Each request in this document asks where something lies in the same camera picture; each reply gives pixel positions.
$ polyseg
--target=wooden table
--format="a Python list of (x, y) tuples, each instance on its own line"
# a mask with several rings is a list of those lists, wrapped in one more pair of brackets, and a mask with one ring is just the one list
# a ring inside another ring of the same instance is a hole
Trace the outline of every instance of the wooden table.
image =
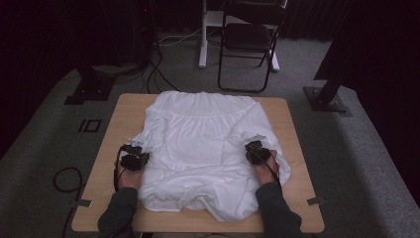
[[(97, 221), (114, 193), (113, 170), (118, 149), (143, 131), (145, 110), (156, 97), (157, 95), (148, 94), (120, 96), (81, 197), (90, 200), (91, 204), (89, 207), (77, 207), (72, 221), (74, 230), (98, 230)], [(307, 199), (315, 197), (315, 192), (286, 101), (263, 97), (255, 97), (254, 100), (262, 104), (283, 155), (291, 166), (291, 177), (283, 187), (285, 200), (290, 209), (302, 217), (303, 232), (321, 232), (324, 221), (319, 206), (309, 206), (307, 203)], [(215, 220), (207, 210), (193, 211), (184, 208), (181, 212), (153, 212), (143, 208), (140, 202), (133, 228), (143, 232), (263, 232), (258, 211), (245, 220), (224, 223)]]

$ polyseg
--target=white table leg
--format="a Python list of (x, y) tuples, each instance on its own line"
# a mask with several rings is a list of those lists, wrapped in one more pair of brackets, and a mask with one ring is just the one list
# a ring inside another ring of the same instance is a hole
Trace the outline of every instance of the white table leg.
[(201, 49), (200, 49), (200, 62), (198, 67), (206, 67), (207, 62), (207, 0), (203, 0), (203, 15), (202, 15), (202, 24), (201, 24)]
[(278, 66), (277, 56), (275, 55), (275, 53), (274, 53), (274, 56), (272, 56), (271, 66), (272, 66), (273, 71), (280, 71), (280, 67)]

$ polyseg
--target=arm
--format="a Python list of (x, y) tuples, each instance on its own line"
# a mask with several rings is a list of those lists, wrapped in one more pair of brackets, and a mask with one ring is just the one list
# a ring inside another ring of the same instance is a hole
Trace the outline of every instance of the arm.
[[(277, 152), (270, 152), (275, 158)], [(273, 158), (269, 158), (267, 164), (274, 171), (278, 171), (278, 164)], [(257, 190), (256, 197), (266, 237), (303, 237), (300, 231), (302, 219), (290, 210), (283, 198), (281, 188), (275, 183), (269, 169), (265, 165), (254, 166), (254, 169), (262, 185)]]
[(130, 228), (137, 211), (137, 195), (137, 190), (131, 187), (121, 188), (112, 195), (108, 208), (98, 221), (100, 237), (109, 237), (123, 227)]
[(137, 211), (138, 189), (144, 169), (131, 172), (118, 165), (118, 188), (98, 220), (100, 237), (131, 237), (131, 224)]

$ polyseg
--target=hand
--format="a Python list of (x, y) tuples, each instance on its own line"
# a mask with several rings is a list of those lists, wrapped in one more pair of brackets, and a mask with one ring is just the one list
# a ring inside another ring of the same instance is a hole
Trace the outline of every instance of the hand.
[(132, 187), (136, 190), (140, 189), (141, 180), (143, 172), (145, 171), (145, 167), (143, 167), (139, 171), (131, 172), (130, 170), (126, 170), (124, 167), (121, 166), (121, 162), (118, 163), (118, 188), (123, 187)]
[[(278, 169), (280, 168), (280, 165), (274, 159), (277, 156), (277, 151), (270, 150), (269, 152), (271, 153), (271, 157), (268, 158), (266, 163), (277, 174)], [(260, 185), (275, 181), (274, 177), (271, 174), (271, 171), (266, 167), (265, 164), (254, 165), (253, 167)]]

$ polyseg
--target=white cloth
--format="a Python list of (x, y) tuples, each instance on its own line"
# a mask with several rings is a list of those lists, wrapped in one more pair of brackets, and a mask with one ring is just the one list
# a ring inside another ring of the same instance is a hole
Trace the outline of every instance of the white cloth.
[(146, 110), (144, 131), (132, 140), (151, 153), (139, 199), (153, 211), (207, 209), (226, 222), (248, 217), (258, 209), (260, 186), (245, 157), (252, 140), (277, 150), (284, 184), (290, 166), (263, 108), (251, 97), (162, 93)]

